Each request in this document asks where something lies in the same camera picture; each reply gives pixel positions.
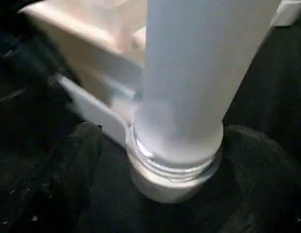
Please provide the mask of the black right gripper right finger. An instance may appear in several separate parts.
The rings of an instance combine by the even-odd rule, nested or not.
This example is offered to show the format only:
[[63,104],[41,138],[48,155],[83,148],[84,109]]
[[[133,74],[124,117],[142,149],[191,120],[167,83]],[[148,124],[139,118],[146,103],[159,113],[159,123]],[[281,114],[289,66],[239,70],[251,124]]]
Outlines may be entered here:
[[243,194],[227,233],[301,233],[301,165],[263,133],[225,130],[225,157]]

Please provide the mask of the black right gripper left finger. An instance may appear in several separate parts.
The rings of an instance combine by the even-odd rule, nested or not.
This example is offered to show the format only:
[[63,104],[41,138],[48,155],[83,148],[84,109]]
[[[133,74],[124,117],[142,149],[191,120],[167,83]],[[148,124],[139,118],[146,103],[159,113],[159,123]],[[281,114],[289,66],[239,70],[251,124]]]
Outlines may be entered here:
[[83,122],[63,137],[32,175],[19,198],[11,233],[73,233],[89,206],[102,151],[101,125]]

